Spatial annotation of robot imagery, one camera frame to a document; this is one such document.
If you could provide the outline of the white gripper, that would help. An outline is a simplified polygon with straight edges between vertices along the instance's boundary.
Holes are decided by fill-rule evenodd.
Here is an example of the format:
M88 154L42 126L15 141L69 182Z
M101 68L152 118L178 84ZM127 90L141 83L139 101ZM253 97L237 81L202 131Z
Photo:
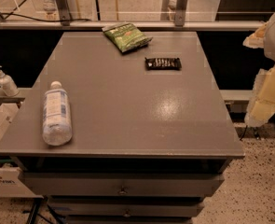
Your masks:
M265 56L275 61L275 13L268 23L264 23L254 33L247 36L243 46L251 49L264 48ZM257 73L253 96L247 106L245 124L248 127L261 127L275 114L275 65L269 70L260 69Z

